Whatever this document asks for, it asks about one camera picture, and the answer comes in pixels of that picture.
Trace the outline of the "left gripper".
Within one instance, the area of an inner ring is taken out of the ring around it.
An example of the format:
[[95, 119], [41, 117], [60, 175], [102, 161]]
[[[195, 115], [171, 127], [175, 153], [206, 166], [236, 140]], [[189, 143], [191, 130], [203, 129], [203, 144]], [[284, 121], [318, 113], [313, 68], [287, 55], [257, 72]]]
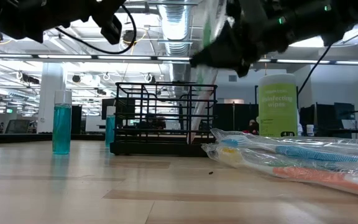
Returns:
[[119, 42], [122, 25], [115, 12], [125, 0], [49, 0], [42, 6], [40, 28], [49, 30], [70, 27], [73, 21], [92, 18], [101, 28], [102, 36], [112, 45]]

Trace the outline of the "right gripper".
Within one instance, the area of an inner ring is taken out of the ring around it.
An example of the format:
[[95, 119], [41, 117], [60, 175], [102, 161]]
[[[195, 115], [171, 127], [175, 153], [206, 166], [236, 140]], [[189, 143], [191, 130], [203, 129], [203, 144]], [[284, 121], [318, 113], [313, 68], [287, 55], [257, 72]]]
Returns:
[[[234, 68], [238, 77], [248, 74], [253, 63], [269, 52], [283, 53], [295, 40], [289, 26], [294, 1], [227, 1], [227, 15], [234, 19], [232, 32], [222, 31], [203, 50], [190, 58], [190, 65]], [[235, 38], [241, 53], [236, 50]]]

